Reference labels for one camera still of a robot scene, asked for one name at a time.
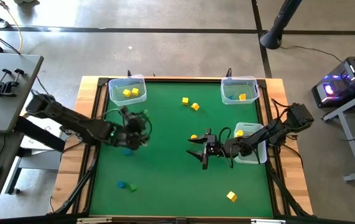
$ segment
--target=yellow cube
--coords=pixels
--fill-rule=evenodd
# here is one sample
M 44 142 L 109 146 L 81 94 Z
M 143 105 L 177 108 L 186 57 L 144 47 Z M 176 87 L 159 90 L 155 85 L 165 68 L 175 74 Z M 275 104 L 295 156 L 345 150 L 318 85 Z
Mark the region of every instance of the yellow cube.
M 235 133 L 235 137 L 242 137 L 244 136 L 244 132 L 242 130 L 238 130 L 236 133 Z
M 197 111 L 200 108 L 200 105 L 198 105 L 198 103 L 193 103 L 191 108 Z
M 183 97 L 182 103 L 183 103 L 183 105 L 188 105 L 189 104 L 189 98 Z
M 227 194 L 227 198 L 230 199 L 232 202 L 235 202 L 237 200 L 237 195 L 234 192 L 229 192 Z
M 130 94 L 131 94 L 131 92 L 130 92 L 130 90 L 123 90 L 123 93 L 122 93 L 124 96 L 126 96 L 126 97 L 129 97 L 130 96 Z
M 138 96 L 139 95 L 139 89 L 138 88 L 133 88 L 132 89 L 132 94 L 135 95 L 135 96 Z
M 247 98 L 247 95 L 245 93 L 240 94 L 239 99 L 240 100 L 245 100 Z

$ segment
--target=concrete floor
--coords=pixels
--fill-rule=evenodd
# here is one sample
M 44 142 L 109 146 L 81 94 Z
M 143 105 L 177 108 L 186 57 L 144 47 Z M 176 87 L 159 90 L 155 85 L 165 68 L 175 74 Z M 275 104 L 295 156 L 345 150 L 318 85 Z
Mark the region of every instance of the concrete floor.
M 264 29 L 270 28 L 283 0 L 257 0 Z M 251 0 L 97 0 L 15 5 L 20 25 L 111 28 L 254 29 Z M 11 21 L 0 8 L 0 16 Z M 287 30 L 355 30 L 355 1 L 303 0 Z M 45 58 L 39 77 L 61 103 L 73 108 L 83 75 L 264 78 L 256 34 L 127 34 L 23 32 L 22 53 Z M 0 37 L 19 45 L 17 32 Z M 355 56 L 355 35 L 284 35 L 283 46 L 300 45 L 331 52 L 341 60 Z M 268 50 L 273 78 L 282 78 L 290 103 L 305 103 L 314 125 L 300 134 L 305 177 L 314 213 L 322 218 L 355 221 L 355 182 L 342 176 L 355 172 L 348 143 L 339 125 L 324 124 L 326 112 L 316 107 L 311 87 L 338 65 L 333 57 L 303 49 Z M 34 88 L 40 90 L 36 83 Z M 355 124 L 355 116 L 350 117 Z M 2 195 L 0 218 L 45 214 L 56 174 L 23 171 L 17 187 L 22 195 Z

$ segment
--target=green mat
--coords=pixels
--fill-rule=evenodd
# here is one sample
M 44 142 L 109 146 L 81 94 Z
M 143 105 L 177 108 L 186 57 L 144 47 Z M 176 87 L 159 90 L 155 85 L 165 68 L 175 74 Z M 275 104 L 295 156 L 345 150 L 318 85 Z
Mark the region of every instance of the green mat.
M 129 105 L 131 111 L 148 110 L 153 132 L 147 147 L 125 156 L 123 148 L 103 145 L 100 151 L 90 207 L 91 215 L 177 217 L 272 217 L 265 166 L 235 163 L 211 157 L 209 168 L 186 150 L 203 150 L 187 139 L 212 128 L 234 130 L 238 122 L 257 123 L 255 103 L 224 105 L 219 83 L 146 83 L 147 100 Z M 182 105 L 182 98 L 189 105 Z M 191 104 L 198 103 L 194 111 Z M 108 110 L 116 108 L 109 102 Z M 118 113 L 107 120 L 120 123 Z M 119 189 L 118 181 L 138 190 Z M 226 195 L 233 191 L 232 203 Z

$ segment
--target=plastic container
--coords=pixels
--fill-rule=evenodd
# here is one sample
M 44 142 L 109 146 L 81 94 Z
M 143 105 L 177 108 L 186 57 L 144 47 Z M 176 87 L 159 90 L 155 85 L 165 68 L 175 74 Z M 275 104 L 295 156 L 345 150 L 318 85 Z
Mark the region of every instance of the plastic container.
M 242 130 L 244 132 L 244 136 L 250 136 L 251 134 L 257 132 L 258 130 L 262 129 L 263 125 L 261 124 L 254 124 L 254 123 L 237 123 L 234 129 L 234 137 L 238 130 Z M 266 155 L 266 142 L 263 141 L 258 144 L 258 155 L 260 163 L 266 162 L 267 155 Z M 257 156 L 254 152 L 252 152 L 248 156 L 241 156 L 239 154 L 234 160 L 241 164 L 258 164 Z
M 131 94 L 130 97 L 126 97 L 123 95 L 123 90 L 132 91 L 133 88 L 139 89 L 138 96 Z M 110 99 L 117 106 L 130 105 L 147 100 L 146 84 L 142 75 L 112 79 L 108 82 L 108 90 L 110 92 Z
M 252 103 L 259 97 L 255 77 L 225 77 L 222 79 L 220 92 L 222 102 L 226 105 Z M 246 95 L 246 100 L 239 99 L 241 94 Z

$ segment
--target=wooden table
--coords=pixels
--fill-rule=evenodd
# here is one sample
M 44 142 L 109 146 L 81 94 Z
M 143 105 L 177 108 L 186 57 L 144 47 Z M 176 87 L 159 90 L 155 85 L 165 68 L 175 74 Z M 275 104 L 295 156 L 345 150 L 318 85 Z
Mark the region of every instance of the wooden table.
M 95 101 L 95 94 L 97 90 L 97 83 L 99 78 L 100 77 L 82 77 L 82 81 L 78 92 L 77 102 L 75 104 L 75 109 L 74 109 L 75 111 L 84 114 L 85 116 L 91 117 L 93 104 Z M 179 77 L 162 77 L 162 78 L 179 78 Z M 196 78 L 210 79 L 206 77 L 196 77 Z M 283 105 L 288 104 L 286 100 L 283 81 L 281 79 L 276 79 L 276 78 L 266 79 L 266 84 L 267 84 L 269 102 L 271 105 L 273 105 L 272 102 L 270 101 L 270 99 L 272 98 L 277 100 Z M 105 88 L 106 86 L 104 86 L 100 92 L 100 101 L 105 99 Z M 267 124 L 267 112 L 265 109 L 265 105 L 262 103 L 263 100 L 260 101 L 261 101 L 261 108 L 263 114 L 262 116 L 263 123 Z M 101 115 L 103 111 L 102 107 L 103 107 L 102 104 L 98 105 L 97 115 Z M 272 108 L 272 116 L 274 118 L 277 116 L 274 108 Z M 69 147 L 76 143 L 77 143 L 76 139 L 70 138 L 66 142 L 65 147 Z M 298 146 L 296 144 L 296 141 L 287 139 L 286 145 L 298 151 Z M 55 183 L 54 192 L 52 196 L 52 205 L 55 209 L 59 208 L 64 203 L 64 201 L 71 194 L 73 188 L 76 186 L 81 163 L 82 163 L 83 151 L 84 151 L 84 145 L 80 145 L 64 153 L 62 156 L 62 161 L 60 163 L 60 169 L 57 175 L 57 180 Z M 91 149 L 90 156 L 93 155 L 93 152 L 94 152 L 94 148 Z M 291 152 L 289 149 L 282 147 L 280 158 L 282 162 L 283 175 L 284 175 L 287 189 L 291 192 L 295 200 L 302 206 L 302 208 L 306 212 L 312 214 L 308 189 L 306 187 L 305 176 L 303 174 L 303 169 L 299 157 L 294 152 Z M 86 186 L 82 190 L 80 204 L 79 204 L 80 206 L 78 208 L 78 211 L 83 210 L 83 206 L 85 204 L 85 199 L 87 194 L 87 187 L 88 184 L 86 184 Z M 282 197 L 276 185 L 275 185 L 275 190 L 277 196 L 278 209 L 283 213 Z

